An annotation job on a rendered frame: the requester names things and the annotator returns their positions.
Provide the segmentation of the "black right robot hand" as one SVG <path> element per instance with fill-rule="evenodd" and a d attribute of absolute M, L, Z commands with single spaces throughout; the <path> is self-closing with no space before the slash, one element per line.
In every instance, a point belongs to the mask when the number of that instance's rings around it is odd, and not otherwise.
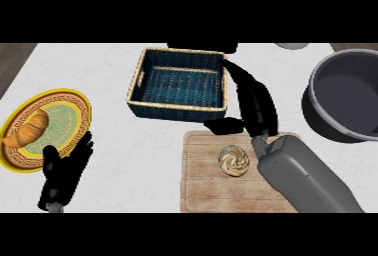
<path fill-rule="evenodd" d="M 264 84 L 229 60 L 222 61 L 236 84 L 241 118 L 207 120 L 204 126 L 216 135 L 248 132 L 250 137 L 278 135 L 278 114 Z"/>

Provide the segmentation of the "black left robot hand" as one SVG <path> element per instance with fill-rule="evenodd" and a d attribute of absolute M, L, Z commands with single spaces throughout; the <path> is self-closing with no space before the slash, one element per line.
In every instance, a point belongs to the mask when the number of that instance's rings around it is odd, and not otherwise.
<path fill-rule="evenodd" d="M 43 174 L 46 182 L 41 189 L 38 208 L 47 211 L 47 205 L 59 202 L 69 204 L 83 171 L 93 154 L 92 133 L 86 132 L 72 152 L 61 157 L 58 149 L 47 145 L 43 149 Z"/>

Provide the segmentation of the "blue wicker basket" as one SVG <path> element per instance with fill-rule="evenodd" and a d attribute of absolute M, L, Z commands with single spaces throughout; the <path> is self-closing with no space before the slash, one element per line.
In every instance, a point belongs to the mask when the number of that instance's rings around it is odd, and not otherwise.
<path fill-rule="evenodd" d="M 217 51 L 145 48 L 127 92 L 140 118 L 202 123 L 225 117 L 227 74 Z"/>

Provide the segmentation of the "swirled frosting cupcake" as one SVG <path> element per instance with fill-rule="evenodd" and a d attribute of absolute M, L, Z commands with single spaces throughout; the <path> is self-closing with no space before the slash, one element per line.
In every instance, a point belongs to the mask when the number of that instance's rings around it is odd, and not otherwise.
<path fill-rule="evenodd" d="M 250 169 L 248 154 L 236 145 L 226 146 L 219 154 L 222 171 L 232 177 L 241 177 Z"/>

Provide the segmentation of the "wooden cutting board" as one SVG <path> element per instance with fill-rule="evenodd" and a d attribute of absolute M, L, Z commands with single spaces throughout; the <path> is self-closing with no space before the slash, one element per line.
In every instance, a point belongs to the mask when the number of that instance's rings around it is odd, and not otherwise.
<path fill-rule="evenodd" d="M 238 146 L 250 159 L 247 173 L 229 176 L 219 164 L 222 149 Z M 183 139 L 180 211 L 192 213 L 295 213 L 281 193 L 257 171 L 248 133 L 217 136 L 191 131 Z"/>

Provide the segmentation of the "yellow patterned plate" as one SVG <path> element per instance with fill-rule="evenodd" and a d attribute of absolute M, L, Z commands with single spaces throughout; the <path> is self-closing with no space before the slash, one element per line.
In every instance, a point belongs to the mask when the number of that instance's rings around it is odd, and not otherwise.
<path fill-rule="evenodd" d="M 38 110 L 49 117 L 44 133 L 31 144 L 21 148 L 10 148 L 2 140 L 19 131 Z M 68 156 L 89 130 L 90 122 L 92 106 L 81 92 L 58 88 L 37 94 L 15 109 L 0 127 L 0 164 L 3 167 L 19 173 L 40 171 L 43 148 L 53 145 L 59 156 Z"/>

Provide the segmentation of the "golden croissant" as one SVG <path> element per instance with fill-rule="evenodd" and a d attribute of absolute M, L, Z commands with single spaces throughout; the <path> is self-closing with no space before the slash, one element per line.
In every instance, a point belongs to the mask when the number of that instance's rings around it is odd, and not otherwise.
<path fill-rule="evenodd" d="M 34 143 L 44 134 L 49 126 L 49 115 L 38 109 L 30 121 L 21 126 L 16 133 L 2 139 L 4 145 L 10 148 L 22 148 Z"/>

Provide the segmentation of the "large grey pot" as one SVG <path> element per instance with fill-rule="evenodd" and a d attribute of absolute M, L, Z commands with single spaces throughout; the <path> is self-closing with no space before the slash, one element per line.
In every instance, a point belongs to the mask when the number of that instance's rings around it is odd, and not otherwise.
<path fill-rule="evenodd" d="M 301 109 L 323 138 L 378 142 L 378 51 L 347 49 L 322 59 L 309 77 Z"/>

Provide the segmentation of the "small grey round object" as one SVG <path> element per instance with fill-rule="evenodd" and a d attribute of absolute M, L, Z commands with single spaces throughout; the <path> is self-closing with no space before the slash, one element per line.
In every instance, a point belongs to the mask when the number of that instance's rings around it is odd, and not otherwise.
<path fill-rule="evenodd" d="M 309 46 L 309 43 L 275 43 L 281 48 L 288 50 L 300 50 Z"/>

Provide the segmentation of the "black appliance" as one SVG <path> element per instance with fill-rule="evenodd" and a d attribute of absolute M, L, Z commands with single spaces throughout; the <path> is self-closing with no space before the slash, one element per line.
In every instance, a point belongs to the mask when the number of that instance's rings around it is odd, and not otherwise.
<path fill-rule="evenodd" d="M 177 49 L 191 49 L 191 50 L 205 50 L 205 51 L 217 51 L 223 52 L 225 54 L 233 54 L 238 49 L 236 43 L 179 43 L 171 42 L 167 44 L 170 48 Z"/>

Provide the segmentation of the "brown wooden surface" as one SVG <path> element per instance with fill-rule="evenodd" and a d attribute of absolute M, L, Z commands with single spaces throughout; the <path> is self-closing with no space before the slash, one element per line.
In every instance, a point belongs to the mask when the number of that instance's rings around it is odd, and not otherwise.
<path fill-rule="evenodd" d="M 36 43 L 0 43 L 0 99 L 36 49 Z"/>

